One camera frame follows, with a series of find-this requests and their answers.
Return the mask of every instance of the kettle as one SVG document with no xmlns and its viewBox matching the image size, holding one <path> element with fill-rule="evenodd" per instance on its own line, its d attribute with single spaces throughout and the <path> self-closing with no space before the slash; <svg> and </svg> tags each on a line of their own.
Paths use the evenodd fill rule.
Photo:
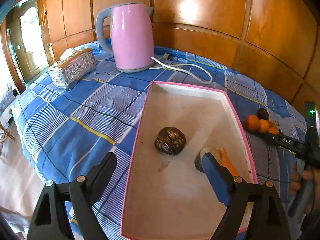
<svg viewBox="0 0 320 240">
<path fill-rule="evenodd" d="M 153 7 L 144 3 L 125 3 L 100 11 L 96 32 L 100 46 L 115 59 L 121 72 L 138 72 L 152 66 L 154 56 L 150 14 Z M 110 48 L 103 35 L 103 21 L 110 17 Z"/>
</svg>

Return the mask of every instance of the blue gripper pad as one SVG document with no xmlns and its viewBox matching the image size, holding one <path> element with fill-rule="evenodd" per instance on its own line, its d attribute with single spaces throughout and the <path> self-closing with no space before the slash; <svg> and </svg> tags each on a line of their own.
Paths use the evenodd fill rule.
<svg viewBox="0 0 320 240">
<path fill-rule="evenodd" d="M 219 202 L 224 203 L 224 205 L 228 207 L 231 202 L 228 185 L 226 184 L 226 182 L 221 177 L 221 175 L 215 168 L 214 164 L 210 160 L 209 154 L 205 154 L 203 156 L 202 168 L 209 179 L 209 182 L 211 184 L 211 187 L 213 188 L 214 193 L 216 194 L 217 199 L 219 200 Z"/>
</svg>

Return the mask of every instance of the kettle base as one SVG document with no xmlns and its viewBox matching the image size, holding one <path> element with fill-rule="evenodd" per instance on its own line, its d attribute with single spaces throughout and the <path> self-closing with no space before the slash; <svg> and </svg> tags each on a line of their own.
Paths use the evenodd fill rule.
<svg viewBox="0 0 320 240">
<path fill-rule="evenodd" d="M 117 70 L 124 72 L 124 73 L 134 73 L 134 72 L 140 72 L 140 71 L 146 70 L 146 69 L 152 67 L 152 65 L 153 65 L 153 63 L 151 63 L 145 67 L 133 68 L 133 69 L 121 69 L 121 68 L 117 67 Z"/>
</svg>

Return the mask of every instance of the cardboard tray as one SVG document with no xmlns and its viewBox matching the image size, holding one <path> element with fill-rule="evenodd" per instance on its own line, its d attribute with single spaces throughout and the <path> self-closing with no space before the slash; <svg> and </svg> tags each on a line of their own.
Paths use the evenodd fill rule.
<svg viewBox="0 0 320 240">
<path fill-rule="evenodd" d="M 180 129 L 183 151 L 170 156 L 154 141 L 164 127 Z M 129 239 L 210 239 L 226 210 L 194 166 L 203 146 L 225 147 L 239 174 L 257 183 L 242 125 L 227 93 L 206 87 L 152 82 L 130 163 L 121 235 Z M 240 231 L 246 230 L 252 206 Z"/>
</svg>

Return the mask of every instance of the metal screw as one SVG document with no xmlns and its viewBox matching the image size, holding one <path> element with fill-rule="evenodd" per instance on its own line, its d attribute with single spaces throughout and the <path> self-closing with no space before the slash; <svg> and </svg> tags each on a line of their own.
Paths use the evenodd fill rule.
<svg viewBox="0 0 320 240">
<path fill-rule="evenodd" d="M 233 180 L 234 180 L 236 183 L 242 182 L 242 178 L 239 177 L 239 176 L 235 176 L 235 177 L 233 178 Z"/>
<path fill-rule="evenodd" d="M 45 185 L 46 185 L 47 187 L 50 187 L 52 184 L 53 184 L 53 181 L 52 181 L 52 180 L 48 180 L 48 181 L 45 183 Z"/>
<path fill-rule="evenodd" d="M 81 175 L 81 176 L 77 177 L 77 181 L 78 181 L 78 182 L 83 182 L 83 181 L 85 181 L 85 176 Z"/>
<path fill-rule="evenodd" d="M 270 180 L 267 180 L 266 181 L 266 185 L 267 185 L 267 187 L 272 187 L 273 183 Z"/>
</svg>

